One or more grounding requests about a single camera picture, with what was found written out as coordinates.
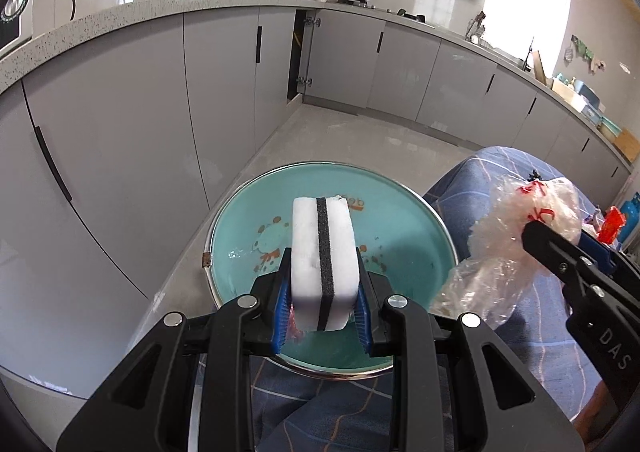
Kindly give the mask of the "clear plastic bag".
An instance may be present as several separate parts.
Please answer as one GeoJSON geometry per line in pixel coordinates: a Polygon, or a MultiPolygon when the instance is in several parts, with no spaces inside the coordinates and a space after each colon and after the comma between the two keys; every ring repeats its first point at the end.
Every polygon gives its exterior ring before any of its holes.
{"type": "Polygon", "coordinates": [[[474,312],[491,328],[510,319],[542,270],[523,248],[529,221],[541,221],[576,244],[582,231],[578,190],[567,178],[525,182],[498,178],[490,207],[471,227],[470,255],[449,271],[431,313],[455,319],[474,312]]]}

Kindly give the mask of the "white sponge black stripe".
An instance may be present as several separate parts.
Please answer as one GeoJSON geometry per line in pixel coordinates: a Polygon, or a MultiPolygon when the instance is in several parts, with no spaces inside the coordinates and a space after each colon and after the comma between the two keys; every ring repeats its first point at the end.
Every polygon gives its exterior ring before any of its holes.
{"type": "Polygon", "coordinates": [[[301,331],[341,331],[359,288],[352,219],[344,197],[293,201],[291,296],[301,331]]]}

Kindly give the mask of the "teal metal trash bin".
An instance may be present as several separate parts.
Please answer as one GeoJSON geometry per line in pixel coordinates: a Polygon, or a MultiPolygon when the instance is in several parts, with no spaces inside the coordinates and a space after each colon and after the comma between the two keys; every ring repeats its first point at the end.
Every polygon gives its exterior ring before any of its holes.
{"type": "Polygon", "coordinates": [[[360,344],[352,310],[361,271],[386,277],[392,293],[427,308],[458,263],[444,221],[420,195],[329,161],[286,165],[241,185],[216,212],[205,255],[216,305],[290,259],[292,307],[274,360],[331,380],[363,380],[393,366],[360,344]]]}

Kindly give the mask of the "grey kitchen cabinets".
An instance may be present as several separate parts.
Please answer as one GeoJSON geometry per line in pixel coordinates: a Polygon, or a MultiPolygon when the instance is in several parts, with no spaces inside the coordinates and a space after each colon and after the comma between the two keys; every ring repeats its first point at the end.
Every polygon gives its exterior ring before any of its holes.
{"type": "Polygon", "coordinates": [[[291,115],[298,7],[149,0],[1,61],[1,366],[85,399],[164,313],[198,316],[277,268],[299,196],[348,199],[369,270],[428,305],[457,264],[451,219],[363,133],[249,186],[291,115]]]}

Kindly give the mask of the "blue gas cylinder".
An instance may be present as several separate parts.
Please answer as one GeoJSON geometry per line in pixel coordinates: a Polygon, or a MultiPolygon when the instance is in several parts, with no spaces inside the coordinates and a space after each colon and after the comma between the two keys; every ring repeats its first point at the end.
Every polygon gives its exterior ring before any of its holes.
{"type": "Polygon", "coordinates": [[[620,212],[625,216],[626,222],[620,229],[620,234],[617,239],[621,244],[631,235],[639,222],[639,209],[640,209],[640,196],[638,193],[634,194],[634,197],[628,199],[620,207],[620,212]]]}

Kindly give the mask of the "blue plaid tablecloth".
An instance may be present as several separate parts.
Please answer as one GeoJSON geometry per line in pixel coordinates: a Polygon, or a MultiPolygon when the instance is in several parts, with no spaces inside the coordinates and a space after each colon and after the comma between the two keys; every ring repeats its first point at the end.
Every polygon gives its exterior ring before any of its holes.
{"type": "MultiPolygon", "coordinates": [[[[608,391],[565,327],[562,284],[524,253],[509,203],[528,182],[561,171],[509,147],[481,149],[425,194],[461,262],[437,295],[439,314],[476,312],[528,367],[573,423],[588,451],[601,441],[608,391]]],[[[393,377],[325,382],[264,359],[252,362],[253,425],[261,451],[385,451],[393,377]]]]}

